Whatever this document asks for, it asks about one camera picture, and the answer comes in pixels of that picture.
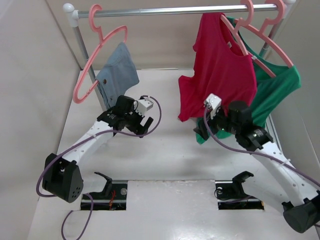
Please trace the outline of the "red t shirt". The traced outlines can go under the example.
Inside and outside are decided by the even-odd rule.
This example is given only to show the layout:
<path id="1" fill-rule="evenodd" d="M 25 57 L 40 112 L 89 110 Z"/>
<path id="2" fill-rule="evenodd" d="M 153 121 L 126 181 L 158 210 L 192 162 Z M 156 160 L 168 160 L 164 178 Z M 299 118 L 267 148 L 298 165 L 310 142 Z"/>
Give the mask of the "red t shirt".
<path id="1" fill-rule="evenodd" d="M 249 55 L 244 55 L 221 17 L 223 13 L 204 13 L 196 41 L 194 75 L 178 79 L 180 113 L 184 122 L 204 114 L 204 101 L 214 94 L 223 106 L 233 101 L 250 105 L 257 93 L 256 75 Z"/>

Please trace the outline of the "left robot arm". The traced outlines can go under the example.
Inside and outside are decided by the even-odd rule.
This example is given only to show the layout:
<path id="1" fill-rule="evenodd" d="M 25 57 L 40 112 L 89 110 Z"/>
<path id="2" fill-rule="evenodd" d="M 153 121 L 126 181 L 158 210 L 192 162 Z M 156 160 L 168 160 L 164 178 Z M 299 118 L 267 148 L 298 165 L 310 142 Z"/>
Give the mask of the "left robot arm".
<path id="1" fill-rule="evenodd" d="M 83 192 L 84 181 L 81 164 L 116 134 L 143 138 L 148 135 L 153 118 L 143 121 L 155 99 L 142 95 L 138 100 L 121 95 L 115 106 L 102 112 L 89 130 L 69 149 L 60 154 L 50 154 L 45 160 L 44 173 L 40 177 L 42 188 L 67 203 L 73 203 Z"/>

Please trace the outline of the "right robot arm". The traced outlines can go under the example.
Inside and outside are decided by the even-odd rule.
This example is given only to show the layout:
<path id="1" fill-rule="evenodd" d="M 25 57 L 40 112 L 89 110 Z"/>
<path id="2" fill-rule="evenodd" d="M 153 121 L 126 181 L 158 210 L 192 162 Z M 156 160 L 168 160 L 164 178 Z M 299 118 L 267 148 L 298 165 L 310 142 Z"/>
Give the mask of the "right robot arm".
<path id="1" fill-rule="evenodd" d="M 298 233 L 316 226 L 320 222 L 319 182 L 296 169 L 272 136 L 253 123 L 249 106 L 233 101 L 225 112 L 218 97 L 205 100 L 203 105 L 203 119 L 194 131 L 206 140 L 212 137 L 229 151 L 251 155 L 281 187 L 275 190 L 266 180 L 259 183 L 253 173 L 243 171 L 232 178 L 231 197 L 255 197 L 267 203 Z"/>

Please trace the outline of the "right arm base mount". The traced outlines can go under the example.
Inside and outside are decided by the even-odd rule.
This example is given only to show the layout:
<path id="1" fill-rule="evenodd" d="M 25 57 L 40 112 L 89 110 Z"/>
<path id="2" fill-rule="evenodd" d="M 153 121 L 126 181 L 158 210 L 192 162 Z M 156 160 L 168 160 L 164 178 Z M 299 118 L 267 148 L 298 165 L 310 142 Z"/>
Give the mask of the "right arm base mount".
<path id="1" fill-rule="evenodd" d="M 244 192 L 242 184 L 254 175 L 243 171 L 232 180 L 216 180 L 214 196 L 217 199 L 218 210 L 265 210 L 259 199 Z"/>

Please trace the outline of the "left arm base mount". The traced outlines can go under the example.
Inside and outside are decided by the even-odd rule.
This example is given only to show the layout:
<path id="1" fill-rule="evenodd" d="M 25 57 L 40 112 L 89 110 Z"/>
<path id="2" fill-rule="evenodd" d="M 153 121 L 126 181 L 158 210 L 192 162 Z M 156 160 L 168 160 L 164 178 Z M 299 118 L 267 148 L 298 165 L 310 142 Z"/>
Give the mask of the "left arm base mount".
<path id="1" fill-rule="evenodd" d="M 113 180 L 101 173 L 96 178 L 84 182 L 84 193 L 80 200 L 80 209 L 94 211 L 125 211 L 127 208 L 128 181 Z"/>

